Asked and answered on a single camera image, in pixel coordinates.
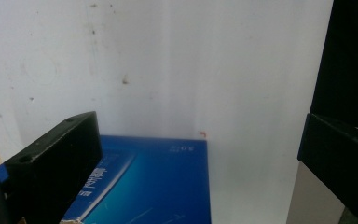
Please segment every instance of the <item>white wall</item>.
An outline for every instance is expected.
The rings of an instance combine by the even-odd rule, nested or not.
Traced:
[[[96,110],[202,138],[213,223],[285,223],[332,0],[0,0],[0,154]]]

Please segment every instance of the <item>blue box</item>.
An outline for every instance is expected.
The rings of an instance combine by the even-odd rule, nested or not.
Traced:
[[[62,223],[211,223],[205,141],[117,136],[101,141],[103,158]]]

